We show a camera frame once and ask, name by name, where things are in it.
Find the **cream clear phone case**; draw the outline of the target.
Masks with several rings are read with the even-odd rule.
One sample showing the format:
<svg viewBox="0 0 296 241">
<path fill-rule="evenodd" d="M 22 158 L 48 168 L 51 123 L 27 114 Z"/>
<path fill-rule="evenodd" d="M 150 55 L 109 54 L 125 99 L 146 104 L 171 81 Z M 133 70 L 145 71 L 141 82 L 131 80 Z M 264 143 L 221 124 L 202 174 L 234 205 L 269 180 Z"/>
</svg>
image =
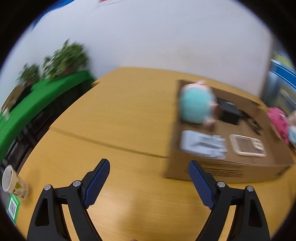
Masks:
<svg viewBox="0 0 296 241">
<path fill-rule="evenodd" d="M 238 156 L 266 157 L 266 150 L 262 141 L 242 135 L 229 136 L 232 149 Z"/>
</svg>

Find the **white device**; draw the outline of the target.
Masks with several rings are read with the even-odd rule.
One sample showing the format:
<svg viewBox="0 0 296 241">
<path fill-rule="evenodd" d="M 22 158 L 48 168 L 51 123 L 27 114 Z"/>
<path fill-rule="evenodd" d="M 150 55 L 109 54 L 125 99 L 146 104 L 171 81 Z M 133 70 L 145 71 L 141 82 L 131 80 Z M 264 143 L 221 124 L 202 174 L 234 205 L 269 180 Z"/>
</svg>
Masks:
<svg viewBox="0 0 296 241">
<path fill-rule="evenodd" d="M 196 131 L 182 131 L 180 149 L 212 159 L 225 159 L 226 140 L 219 135 L 207 135 Z"/>
</svg>

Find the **black sunglasses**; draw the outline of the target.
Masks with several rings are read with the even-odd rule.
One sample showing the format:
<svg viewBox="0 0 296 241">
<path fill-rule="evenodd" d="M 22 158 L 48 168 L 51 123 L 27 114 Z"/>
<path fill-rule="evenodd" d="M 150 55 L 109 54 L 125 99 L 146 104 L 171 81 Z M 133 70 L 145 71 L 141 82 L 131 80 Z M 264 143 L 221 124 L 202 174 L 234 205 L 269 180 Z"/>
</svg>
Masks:
<svg viewBox="0 0 296 241">
<path fill-rule="evenodd" d="M 260 124 L 250 116 L 248 113 L 246 113 L 243 110 L 240 110 L 240 118 L 246 122 L 246 124 L 257 134 L 261 135 L 261 131 L 263 130 Z"/>
</svg>

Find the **black product box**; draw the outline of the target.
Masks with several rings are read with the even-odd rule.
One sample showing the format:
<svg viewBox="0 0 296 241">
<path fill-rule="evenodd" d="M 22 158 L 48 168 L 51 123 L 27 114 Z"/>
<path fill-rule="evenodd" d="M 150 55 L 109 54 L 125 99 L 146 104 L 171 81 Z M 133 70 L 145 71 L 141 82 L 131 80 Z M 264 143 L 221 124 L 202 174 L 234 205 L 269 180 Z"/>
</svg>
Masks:
<svg viewBox="0 0 296 241">
<path fill-rule="evenodd" d="M 238 125 L 241 118 L 241 111 L 237 108 L 236 104 L 221 98 L 217 98 L 217 102 L 221 107 L 219 120 L 232 125 Z"/>
</svg>

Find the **pig plush teal shirt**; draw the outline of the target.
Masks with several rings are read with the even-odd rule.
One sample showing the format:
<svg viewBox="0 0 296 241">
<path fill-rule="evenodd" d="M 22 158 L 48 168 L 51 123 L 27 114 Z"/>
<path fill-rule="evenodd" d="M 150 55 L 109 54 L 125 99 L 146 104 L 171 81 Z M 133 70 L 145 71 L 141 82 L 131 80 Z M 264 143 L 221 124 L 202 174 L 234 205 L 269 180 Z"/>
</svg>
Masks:
<svg viewBox="0 0 296 241">
<path fill-rule="evenodd" d="M 212 88 L 203 81 L 184 85 L 180 90 L 178 106 L 182 121 L 203 125 L 209 131 L 215 130 L 216 119 L 222 114 Z"/>
</svg>

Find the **green QR code sticker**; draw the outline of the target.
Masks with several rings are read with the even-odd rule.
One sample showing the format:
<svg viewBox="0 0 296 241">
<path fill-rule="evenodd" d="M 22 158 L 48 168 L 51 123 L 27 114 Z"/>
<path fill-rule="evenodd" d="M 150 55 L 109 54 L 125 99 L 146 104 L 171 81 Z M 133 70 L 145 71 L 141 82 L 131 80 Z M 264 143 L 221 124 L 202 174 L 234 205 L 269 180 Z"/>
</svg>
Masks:
<svg viewBox="0 0 296 241">
<path fill-rule="evenodd" d="M 16 225 L 20 205 L 20 200 L 16 196 L 10 194 L 6 205 L 6 212 L 14 225 Z"/>
</svg>

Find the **paper cup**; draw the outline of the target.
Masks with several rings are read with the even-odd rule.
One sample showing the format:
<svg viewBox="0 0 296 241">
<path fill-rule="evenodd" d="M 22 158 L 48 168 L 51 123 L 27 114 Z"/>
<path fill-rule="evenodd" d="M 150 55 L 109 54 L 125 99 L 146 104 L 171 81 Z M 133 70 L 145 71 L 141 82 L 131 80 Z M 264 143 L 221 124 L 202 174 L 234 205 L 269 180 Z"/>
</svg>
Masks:
<svg viewBox="0 0 296 241">
<path fill-rule="evenodd" d="M 16 173 L 12 165 L 8 165 L 2 176 L 2 188 L 18 197 L 20 200 L 27 199 L 29 195 L 29 185 Z"/>
</svg>

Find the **brown cardboard box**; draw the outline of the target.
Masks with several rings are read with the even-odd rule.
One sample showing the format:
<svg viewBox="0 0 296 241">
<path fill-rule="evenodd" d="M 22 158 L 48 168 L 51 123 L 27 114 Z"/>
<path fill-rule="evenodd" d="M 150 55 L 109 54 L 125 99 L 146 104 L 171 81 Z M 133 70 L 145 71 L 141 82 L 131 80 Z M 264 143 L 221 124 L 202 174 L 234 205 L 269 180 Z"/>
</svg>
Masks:
<svg viewBox="0 0 296 241">
<path fill-rule="evenodd" d="M 202 125 L 187 123 L 178 116 L 174 125 L 171 150 L 164 176 L 189 181 L 189 162 L 198 161 L 218 181 L 227 183 L 260 182 L 278 178 L 294 165 L 288 145 L 276 136 L 266 111 L 243 96 L 212 89 L 215 96 L 229 101 L 249 114 L 261 127 L 255 132 L 243 120 L 236 125 L 217 120 L 210 132 Z M 255 138 L 262 142 L 264 157 L 239 156 L 231 135 Z"/>
</svg>

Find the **green covered side table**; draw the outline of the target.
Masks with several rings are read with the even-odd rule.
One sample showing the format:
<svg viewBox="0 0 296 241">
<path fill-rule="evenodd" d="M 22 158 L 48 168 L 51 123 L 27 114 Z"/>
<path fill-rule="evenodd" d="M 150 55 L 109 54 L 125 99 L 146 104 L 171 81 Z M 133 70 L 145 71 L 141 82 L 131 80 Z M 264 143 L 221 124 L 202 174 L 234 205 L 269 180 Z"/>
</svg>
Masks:
<svg viewBox="0 0 296 241">
<path fill-rule="evenodd" d="M 1 116 L 1 160 L 21 130 L 45 107 L 73 87 L 81 83 L 91 86 L 94 81 L 91 73 L 83 70 L 58 80 L 45 79 L 35 84 L 32 92 L 10 112 L 8 119 Z"/>
</svg>

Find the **pink plush toy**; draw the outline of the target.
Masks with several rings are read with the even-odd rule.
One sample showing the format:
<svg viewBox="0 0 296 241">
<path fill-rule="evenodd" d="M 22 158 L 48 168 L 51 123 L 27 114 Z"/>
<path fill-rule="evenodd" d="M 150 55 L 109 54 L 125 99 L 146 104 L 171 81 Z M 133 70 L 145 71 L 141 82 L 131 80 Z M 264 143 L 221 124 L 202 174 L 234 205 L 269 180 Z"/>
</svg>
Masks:
<svg viewBox="0 0 296 241">
<path fill-rule="evenodd" d="M 279 108 L 268 108 L 267 117 L 275 135 L 288 145 L 290 143 L 288 138 L 289 125 L 285 113 Z"/>
</svg>

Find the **blue white plush toy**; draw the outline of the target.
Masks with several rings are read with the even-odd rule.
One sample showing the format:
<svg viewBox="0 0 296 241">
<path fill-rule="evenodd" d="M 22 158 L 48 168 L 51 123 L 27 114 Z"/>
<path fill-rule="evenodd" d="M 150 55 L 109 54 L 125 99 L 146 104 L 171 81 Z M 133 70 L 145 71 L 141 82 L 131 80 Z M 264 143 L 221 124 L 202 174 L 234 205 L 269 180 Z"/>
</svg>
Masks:
<svg viewBox="0 0 296 241">
<path fill-rule="evenodd" d="M 294 110 L 287 118 L 288 138 L 293 147 L 296 144 L 296 111 Z"/>
</svg>

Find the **small potted plant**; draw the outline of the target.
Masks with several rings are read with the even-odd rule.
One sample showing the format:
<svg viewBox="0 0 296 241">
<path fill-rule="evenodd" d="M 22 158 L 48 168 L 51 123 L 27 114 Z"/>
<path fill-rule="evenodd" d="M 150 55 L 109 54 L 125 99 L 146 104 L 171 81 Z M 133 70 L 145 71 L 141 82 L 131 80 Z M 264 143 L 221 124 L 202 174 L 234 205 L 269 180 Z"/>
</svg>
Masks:
<svg viewBox="0 0 296 241">
<path fill-rule="evenodd" d="M 38 82 L 41 79 L 39 65 L 25 64 L 18 74 L 18 82 L 22 83 L 24 86 L 31 86 L 34 83 Z"/>
</svg>

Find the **large potted plant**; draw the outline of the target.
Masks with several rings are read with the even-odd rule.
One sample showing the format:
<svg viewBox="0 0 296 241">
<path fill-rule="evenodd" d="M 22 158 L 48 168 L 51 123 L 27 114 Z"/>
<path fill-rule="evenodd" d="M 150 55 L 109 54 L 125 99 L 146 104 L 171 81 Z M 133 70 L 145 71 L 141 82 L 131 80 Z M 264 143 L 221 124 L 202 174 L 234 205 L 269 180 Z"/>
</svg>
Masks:
<svg viewBox="0 0 296 241">
<path fill-rule="evenodd" d="M 88 66 L 89 58 L 84 44 L 64 42 L 61 49 L 52 56 L 46 56 L 43 63 L 43 77 L 56 80 L 70 75 Z"/>
</svg>

